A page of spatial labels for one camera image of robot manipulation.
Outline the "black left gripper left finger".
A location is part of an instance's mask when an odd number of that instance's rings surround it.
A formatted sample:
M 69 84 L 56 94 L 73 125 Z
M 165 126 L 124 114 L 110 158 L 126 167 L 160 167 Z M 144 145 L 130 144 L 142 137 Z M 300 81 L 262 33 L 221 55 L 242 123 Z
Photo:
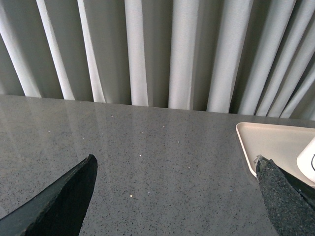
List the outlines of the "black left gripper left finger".
M 0 220 L 2 236 L 77 236 L 89 207 L 97 159 L 89 155 Z

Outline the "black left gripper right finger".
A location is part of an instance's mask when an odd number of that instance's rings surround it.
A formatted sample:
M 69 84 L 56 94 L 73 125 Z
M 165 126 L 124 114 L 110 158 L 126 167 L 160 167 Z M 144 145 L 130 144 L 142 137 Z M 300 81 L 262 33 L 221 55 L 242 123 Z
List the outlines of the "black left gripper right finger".
M 268 217 L 281 236 L 315 234 L 315 189 L 258 155 L 256 177 Z

